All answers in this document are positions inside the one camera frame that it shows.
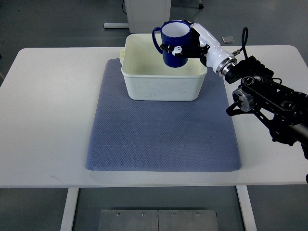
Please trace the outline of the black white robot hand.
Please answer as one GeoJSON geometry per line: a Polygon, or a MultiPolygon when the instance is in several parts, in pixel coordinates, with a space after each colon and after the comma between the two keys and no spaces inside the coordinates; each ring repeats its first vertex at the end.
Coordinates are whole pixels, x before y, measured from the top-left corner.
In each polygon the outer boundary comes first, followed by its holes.
{"type": "Polygon", "coordinates": [[[225,76],[237,63],[234,55],[222,49],[218,40],[201,24],[186,20],[191,28],[190,44],[171,47],[162,45],[161,34],[157,33],[156,40],[160,48],[179,58],[194,58],[206,66],[211,67],[219,76],[225,76]]]}

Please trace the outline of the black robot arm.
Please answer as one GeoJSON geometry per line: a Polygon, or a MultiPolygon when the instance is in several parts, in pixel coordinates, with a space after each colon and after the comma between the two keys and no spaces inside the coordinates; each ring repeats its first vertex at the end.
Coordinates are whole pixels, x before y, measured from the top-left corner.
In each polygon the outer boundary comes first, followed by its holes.
{"type": "Polygon", "coordinates": [[[274,72],[254,56],[248,56],[246,43],[248,28],[242,32],[244,60],[235,64],[228,61],[218,69],[228,83],[240,80],[232,93],[233,104],[226,110],[229,116],[254,114],[269,130],[273,142],[292,146],[301,144],[304,156],[308,155],[308,96],[284,86],[274,72]]]}

